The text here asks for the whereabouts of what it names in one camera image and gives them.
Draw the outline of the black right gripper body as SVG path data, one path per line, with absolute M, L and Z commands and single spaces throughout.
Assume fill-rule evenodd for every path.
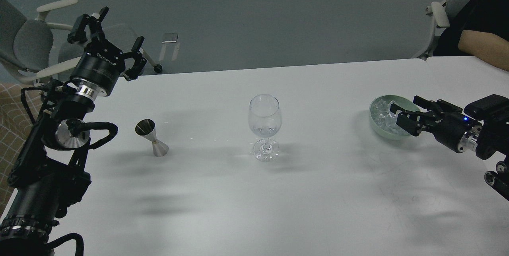
M 456 153 L 463 153 L 466 147 L 461 142 L 465 135 L 477 125 L 478 122 L 476 120 L 458 112 L 451 112 L 435 122 L 434 127 L 431 128 L 431 134 L 434 135 L 438 143 L 443 144 Z

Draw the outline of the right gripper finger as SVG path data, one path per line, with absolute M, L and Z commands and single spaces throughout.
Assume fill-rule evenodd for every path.
M 460 119 L 465 119 L 465 115 L 463 115 L 463 109 L 453 105 L 445 100 L 438 99 L 437 101 L 427 100 L 418 95 L 415 95 L 413 98 L 413 103 L 418 107 L 421 107 L 426 110 L 426 113 L 423 112 L 415 112 L 413 119 L 421 119 L 422 116 L 427 116 L 429 118 L 442 119 L 447 115 L 457 115 Z
M 408 111 L 396 104 L 391 105 L 390 111 L 397 115 L 397 125 L 415 137 L 422 132 L 431 133 L 431 128 L 434 127 L 435 122 L 441 120 L 427 116 L 422 116 L 421 119 L 413 119 L 414 113 L 418 111 Z

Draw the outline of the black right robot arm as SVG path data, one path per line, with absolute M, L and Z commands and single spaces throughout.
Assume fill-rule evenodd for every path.
M 429 132 L 455 153 L 471 150 L 482 160 L 496 152 L 504 156 L 504 160 L 496 164 L 495 171 L 487 171 L 484 178 L 492 189 L 508 199 L 508 98 L 492 94 L 460 108 L 442 99 L 431 101 L 416 95 L 413 103 L 425 111 L 408 111 L 396 104 L 390 106 L 390 111 L 397 116 L 397 125 L 410 135 Z

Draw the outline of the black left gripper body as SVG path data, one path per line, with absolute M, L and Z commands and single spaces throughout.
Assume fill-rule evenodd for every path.
M 126 68 L 122 54 L 122 50 L 114 45 L 87 45 L 70 80 L 93 83 L 102 88 L 104 96 L 109 96 Z

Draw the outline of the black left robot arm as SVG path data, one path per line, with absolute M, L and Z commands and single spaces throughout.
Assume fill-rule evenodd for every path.
M 8 176 L 17 189 L 1 223 L 1 254 L 4 256 L 52 256 L 67 241 L 76 242 L 75 255 L 84 254 L 80 234 L 69 233 L 49 241 L 53 227 L 71 205 L 82 200 L 91 184 L 84 170 L 89 150 L 111 141 L 118 127 L 110 122 L 84 122 L 98 96 L 111 95 L 119 77 L 137 79 L 147 59 L 142 56 L 144 37 L 124 52 L 107 40 L 102 21 L 109 11 L 78 17 L 68 42 L 86 43 L 68 81 L 50 79 L 28 87 L 40 91 L 42 107 L 31 119 L 31 131 Z

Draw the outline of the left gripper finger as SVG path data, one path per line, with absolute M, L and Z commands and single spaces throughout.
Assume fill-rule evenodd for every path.
M 69 44 L 85 44 L 82 55 L 96 56 L 108 54 L 109 41 L 106 39 L 102 21 L 109 12 L 109 7 L 103 7 L 98 15 L 83 14 L 79 16 L 67 37 Z
M 132 80 L 137 79 L 147 63 L 147 59 L 145 57 L 143 57 L 142 52 L 141 52 L 142 44 L 143 44 L 144 40 L 145 40 L 145 38 L 143 36 L 139 36 L 135 40 L 130 52 L 120 54 L 120 58 L 123 61 L 125 61 L 127 59 L 133 59 L 133 66 L 129 69 L 126 69 L 122 73 L 122 75 L 124 76 L 124 78 L 127 81 L 132 81 Z

